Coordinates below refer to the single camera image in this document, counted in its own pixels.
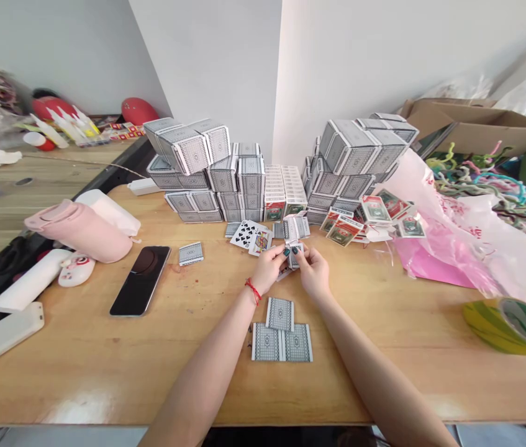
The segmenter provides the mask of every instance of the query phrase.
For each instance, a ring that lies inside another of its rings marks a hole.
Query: tape roll
[[[505,354],[526,355],[526,303],[495,298],[465,304],[463,317],[474,333]]]

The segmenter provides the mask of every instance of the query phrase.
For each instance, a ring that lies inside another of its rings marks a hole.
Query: phone screen
[[[147,246],[140,251],[109,310],[110,315],[138,317],[145,313],[170,252],[164,246]]]

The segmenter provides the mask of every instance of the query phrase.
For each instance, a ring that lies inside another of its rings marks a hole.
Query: red balloon
[[[73,109],[73,107],[68,104],[66,101],[60,98],[56,98],[54,96],[44,96],[39,99],[34,99],[31,103],[33,107],[33,111],[35,112],[35,115],[39,117],[42,121],[52,121],[52,116],[47,111],[47,109],[51,109],[54,112],[56,112],[58,115],[60,115],[60,111],[58,110],[58,107],[61,107],[63,111],[65,111],[69,115],[76,115],[76,111]]]
[[[134,97],[122,101],[122,116],[124,116],[124,121],[134,125],[143,125],[147,121],[159,119],[159,115],[151,104],[144,99]]]

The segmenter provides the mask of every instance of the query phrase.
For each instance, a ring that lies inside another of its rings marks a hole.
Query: pink water bottle
[[[59,241],[103,263],[121,260],[132,247],[128,236],[92,208],[68,199],[27,217],[25,225],[45,238]]]

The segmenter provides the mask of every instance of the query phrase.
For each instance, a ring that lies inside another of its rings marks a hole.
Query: pink plastic bag
[[[410,276],[438,276],[426,262],[428,254],[459,269],[487,298],[510,296],[526,301],[526,234],[492,211],[498,200],[495,196],[454,199],[439,194],[432,171],[411,149],[383,187],[413,201],[426,223],[426,239],[396,242]]]

